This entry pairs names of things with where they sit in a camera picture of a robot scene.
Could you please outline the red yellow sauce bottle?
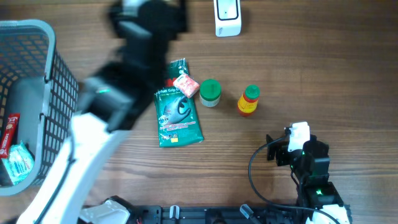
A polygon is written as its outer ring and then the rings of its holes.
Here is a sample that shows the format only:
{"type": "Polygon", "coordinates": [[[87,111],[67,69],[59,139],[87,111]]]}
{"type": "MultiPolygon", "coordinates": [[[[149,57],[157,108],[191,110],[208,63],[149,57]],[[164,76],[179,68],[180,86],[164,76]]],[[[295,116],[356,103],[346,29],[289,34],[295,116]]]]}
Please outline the red yellow sauce bottle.
{"type": "Polygon", "coordinates": [[[239,98],[237,107],[241,116],[247,117],[253,114],[257,108],[260,89],[257,85],[249,85],[239,98]]]}

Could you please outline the green-lid white jar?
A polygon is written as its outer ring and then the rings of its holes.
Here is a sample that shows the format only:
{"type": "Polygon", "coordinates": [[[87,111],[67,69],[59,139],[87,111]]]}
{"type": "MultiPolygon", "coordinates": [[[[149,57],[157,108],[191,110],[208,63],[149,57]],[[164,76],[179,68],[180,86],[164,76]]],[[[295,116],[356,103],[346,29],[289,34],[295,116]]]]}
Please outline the green-lid white jar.
{"type": "Polygon", "coordinates": [[[214,107],[220,102],[221,85],[217,80],[207,79],[200,85],[200,101],[203,106],[214,107]]]}

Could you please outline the green 3M gloves packet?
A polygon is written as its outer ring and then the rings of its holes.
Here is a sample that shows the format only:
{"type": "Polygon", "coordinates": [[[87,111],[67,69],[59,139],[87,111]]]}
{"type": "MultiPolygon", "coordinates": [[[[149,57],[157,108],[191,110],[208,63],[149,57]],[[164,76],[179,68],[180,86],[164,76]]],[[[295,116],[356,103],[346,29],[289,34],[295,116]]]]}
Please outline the green 3M gloves packet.
{"type": "Polygon", "coordinates": [[[181,147],[204,140],[194,99],[173,85],[183,74],[189,74],[184,58],[170,62],[166,86],[154,95],[160,147],[181,147]]]}

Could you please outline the pink tissue packet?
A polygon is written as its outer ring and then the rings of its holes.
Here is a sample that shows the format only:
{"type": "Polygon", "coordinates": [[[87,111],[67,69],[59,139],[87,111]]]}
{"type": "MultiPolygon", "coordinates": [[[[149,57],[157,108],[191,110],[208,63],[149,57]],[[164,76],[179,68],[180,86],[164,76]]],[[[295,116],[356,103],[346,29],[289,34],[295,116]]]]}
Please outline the pink tissue packet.
{"type": "Polygon", "coordinates": [[[176,78],[173,81],[173,85],[187,98],[191,98],[200,89],[200,85],[186,73],[183,73],[176,78]]]}

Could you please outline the white wet wipes pack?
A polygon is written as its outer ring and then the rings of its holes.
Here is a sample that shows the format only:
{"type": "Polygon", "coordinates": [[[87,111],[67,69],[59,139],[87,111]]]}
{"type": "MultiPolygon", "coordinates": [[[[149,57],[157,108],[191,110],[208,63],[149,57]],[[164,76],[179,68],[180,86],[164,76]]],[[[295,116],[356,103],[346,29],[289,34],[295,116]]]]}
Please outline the white wet wipes pack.
{"type": "Polygon", "coordinates": [[[12,185],[22,182],[32,171],[34,158],[21,141],[10,147],[8,158],[1,159],[12,185]]]}

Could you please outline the red Nescafe stick sachet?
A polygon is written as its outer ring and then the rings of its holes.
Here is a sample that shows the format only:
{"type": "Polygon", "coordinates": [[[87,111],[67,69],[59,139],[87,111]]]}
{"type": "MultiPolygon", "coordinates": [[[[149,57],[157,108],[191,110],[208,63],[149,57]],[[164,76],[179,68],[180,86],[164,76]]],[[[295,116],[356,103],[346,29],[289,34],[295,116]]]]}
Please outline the red Nescafe stick sachet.
{"type": "Polygon", "coordinates": [[[13,113],[10,114],[7,119],[6,130],[1,141],[1,159],[6,159],[9,155],[9,148],[11,146],[14,133],[17,129],[19,118],[19,113],[13,113]]]}

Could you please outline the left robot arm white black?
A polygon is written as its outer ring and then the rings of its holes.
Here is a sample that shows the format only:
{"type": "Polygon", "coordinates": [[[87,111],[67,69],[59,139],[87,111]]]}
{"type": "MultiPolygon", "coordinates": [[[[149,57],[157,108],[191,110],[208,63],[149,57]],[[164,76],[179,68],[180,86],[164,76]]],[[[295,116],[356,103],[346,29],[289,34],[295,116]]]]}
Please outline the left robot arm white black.
{"type": "Polygon", "coordinates": [[[105,162],[165,86],[169,43],[187,31],[187,3],[117,1],[107,16],[124,41],[84,82],[69,135],[16,223],[76,223],[105,162]]]}

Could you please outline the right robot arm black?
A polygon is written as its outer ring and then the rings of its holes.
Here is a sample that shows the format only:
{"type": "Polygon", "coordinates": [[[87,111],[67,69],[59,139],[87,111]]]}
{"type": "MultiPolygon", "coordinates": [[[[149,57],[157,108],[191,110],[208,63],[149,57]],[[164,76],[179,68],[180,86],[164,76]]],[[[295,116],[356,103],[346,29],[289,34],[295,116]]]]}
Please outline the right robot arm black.
{"type": "Polygon", "coordinates": [[[296,179],[297,207],[313,211],[296,210],[293,221],[300,223],[352,223],[350,206],[345,204],[332,182],[329,181],[329,145],[315,135],[303,144],[303,148],[288,151],[288,141],[275,142],[269,135],[266,142],[267,159],[276,160],[278,166],[289,166],[296,179]]]}

